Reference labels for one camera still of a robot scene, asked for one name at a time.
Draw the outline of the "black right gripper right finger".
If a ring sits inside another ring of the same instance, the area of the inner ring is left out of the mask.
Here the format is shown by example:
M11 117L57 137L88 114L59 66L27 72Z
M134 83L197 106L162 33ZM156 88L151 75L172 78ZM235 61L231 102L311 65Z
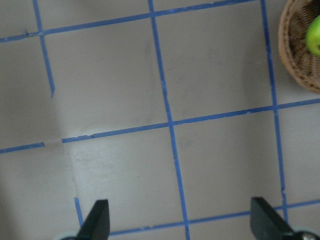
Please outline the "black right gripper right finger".
M294 230L263 197L250 200L250 230L256 240L294 240Z

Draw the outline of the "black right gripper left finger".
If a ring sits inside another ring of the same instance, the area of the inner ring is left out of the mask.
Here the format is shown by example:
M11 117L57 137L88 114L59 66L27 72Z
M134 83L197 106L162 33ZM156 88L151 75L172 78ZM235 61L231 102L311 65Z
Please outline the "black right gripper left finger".
M110 211L107 199L97 200L76 235L77 240L107 240L110 235Z

